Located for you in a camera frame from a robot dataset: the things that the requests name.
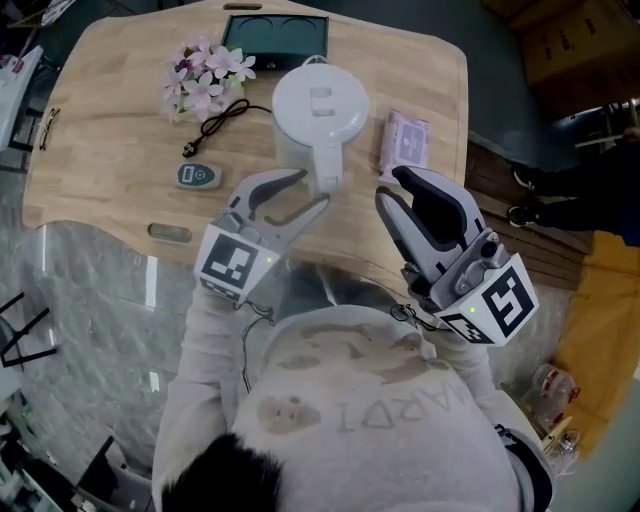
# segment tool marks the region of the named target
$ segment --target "wire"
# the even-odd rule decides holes
[[[420,318],[416,310],[411,307],[411,304],[396,304],[391,307],[389,311],[391,316],[396,319],[398,322],[410,322],[413,321],[416,324],[419,324],[425,331],[433,332],[433,331],[450,331],[451,329],[443,329],[441,327],[436,327],[435,325],[428,324],[422,318]]]
[[[258,318],[256,318],[252,323],[250,323],[244,329],[244,331],[242,331],[242,360],[243,360],[242,380],[244,381],[244,386],[247,389],[247,393],[249,393],[251,391],[251,383],[249,382],[248,369],[247,369],[248,368],[247,338],[249,337],[249,333],[251,332],[251,329],[253,329],[262,320],[267,320],[269,322],[269,325],[272,327],[275,325],[275,321],[273,320],[273,308],[264,308],[262,306],[258,306],[254,304],[249,300],[243,302],[242,304],[238,304],[237,302],[234,302],[233,303],[234,311],[240,311],[240,309],[242,309],[242,306],[244,306],[245,304],[249,305],[249,307],[251,307],[253,312],[256,315],[258,315]]]
[[[200,143],[204,139],[215,134],[222,127],[222,125],[227,122],[227,119],[231,117],[238,117],[244,114],[250,108],[263,110],[264,112],[269,112],[269,114],[271,114],[270,109],[261,107],[260,105],[252,105],[251,103],[249,103],[249,100],[246,100],[244,98],[236,100],[231,105],[229,105],[229,107],[227,107],[224,112],[218,114],[217,116],[210,117],[204,123],[202,123],[202,125],[200,126],[200,137],[198,137],[194,141],[187,143],[184,146],[182,150],[182,156],[185,158],[191,158],[192,156],[195,156],[198,153],[198,146],[200,146]]]

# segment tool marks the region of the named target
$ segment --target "kettle lid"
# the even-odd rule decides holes
[[[308,64],[287,73],[273,92],[273,117],[304,146],[355,138],[369,118],[369,97],[351,73],[331,64]]]

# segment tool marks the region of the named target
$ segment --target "white electric kettle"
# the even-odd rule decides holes
[[[312,59],[273,92],[276,158],[281,167],[309,171],[312,195],[332,194],[342,181],[344,145],[369,117],[369,97],[352,74]]]

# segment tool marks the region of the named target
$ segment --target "black shoe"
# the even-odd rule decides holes
[[[513,178],[518,182],[518,185],[533,192],[536,190],[535,178],[540,172],[540,169],[530,169],[529,167],[519,164],[514,164],[511,167],[511,173],[513,174]]]
[[[531,206],[512,206],[507,212],[509,224],[516,228],[522,228],[529,224],[535,224],[538,214]]]

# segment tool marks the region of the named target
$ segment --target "gray sweatshirt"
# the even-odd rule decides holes
[[[198,285],[156,445],[158,510],[162,488],[228,429],[283,462],[283,511],[540,510],[540,471],[530,476],[531,461],[507,447],[526,446],[551,481],[549,467],[525,416],[495,389],[484,347],[448,333],[425,343],[361,306],[294,316],[264,341],[231,422],[222,407],[238,369],[231,312]]]

